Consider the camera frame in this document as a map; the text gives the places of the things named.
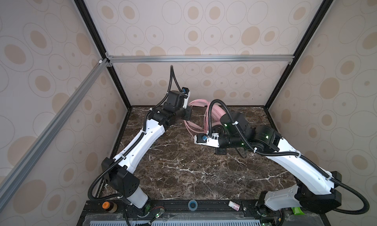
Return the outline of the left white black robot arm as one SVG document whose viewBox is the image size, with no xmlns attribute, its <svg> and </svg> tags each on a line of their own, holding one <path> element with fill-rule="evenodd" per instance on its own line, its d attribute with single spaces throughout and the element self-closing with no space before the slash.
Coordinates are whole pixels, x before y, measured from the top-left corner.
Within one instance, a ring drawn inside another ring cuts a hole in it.
<svg viewBox="0 0 377 226">
<path fill-rule="evenodd" d="M 170 67 L 170 78 L 165 97 L 155 107 L 149 109 L 143 127 L 132 141 L 112 159 L 106 158 L 102 162 L 102 173 L 96 177 L 88 190 L 88 198 L 92 201 L 104 202 L 118 198 L 124 203 L 132 205 L 142 215 L 151 209 L 151 200 L 140 187 L 140 180 L 134 172 L 155 141 L 167 129 L 179 120 L 189 121 L 192 109 L 188 106 L 190 91 L 187 87 L 178 87 L 172 90 L 172 84 L 177 84 L 174 68 Z M 94 187 L 104 180 L 117 191 L 105 197 L 96 197 Z"/>
</svg>

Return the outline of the pink cat-ear headphones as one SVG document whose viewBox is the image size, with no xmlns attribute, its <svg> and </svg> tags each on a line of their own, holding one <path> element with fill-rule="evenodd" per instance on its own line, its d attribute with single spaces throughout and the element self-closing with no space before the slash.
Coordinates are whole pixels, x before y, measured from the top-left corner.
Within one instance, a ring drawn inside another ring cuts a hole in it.
<svg viewBox="0 0 377 226">
<path fill-rule="evenodd" d="M 185 124 L 187 131 L 189 132 L 189 134 L 193 138 L 197 134 L 202 134 L 202 133 L 207 134 L 208 133 L 208 130 L 209 130 L 209 122 L 208 122 L 209 105 L 210 105 L 210 102 L 208 102 L 205 99 L 196 99 L 196 100 L 193 100 L 192 102 L 188 103 L 188 105 L 187 105 L 187 108 L 192 108 L 192 107 L 206 108 L 205 113 L 204 113 L 204 117 L 203 117 L 203 126 L 202 127 L 198 126 L 197 124 L 195 124 L 191 121 L 186 121 L 186 120 L 184 121 L 184 124 Z M 212 127 L 213 128 L 216 125 L 221 124 L 220 119 L 225 114 L 226 114 L 226 112 L 222 107 L 220 107 L 216 104 L 212 107 L 211 121 L 212 121 Z"/>
</svg>

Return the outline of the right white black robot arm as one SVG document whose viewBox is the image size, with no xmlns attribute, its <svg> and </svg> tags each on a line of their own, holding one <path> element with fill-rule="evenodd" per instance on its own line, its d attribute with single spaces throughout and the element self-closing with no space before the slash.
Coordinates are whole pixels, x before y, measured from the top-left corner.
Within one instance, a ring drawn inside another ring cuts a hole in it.
<svg viewBox="0 0 377 226">
<path fill-rule="evenodd" d="M 303 207 L 317 214 L 335 211 L 341 214 L 362 215 L 369 211 L 368 200 L 354 188 L 341 181 L 337 171 L 329 172 L 293 148 L 276 130 L 268 126 L 252 128 L 242 113 L 232 112 L 226 104 L 215 99 L 208 105 L 208 132 L 197 138 L 198 144 L 215 148 L 243 148 L 264 156 L 284 167 L 296 178 L 292 187 L 261 193 L 260 207 L 272 211 Z M 361 200 L 358 210 L 341 209 L 340 187 Z"/>
</svg>

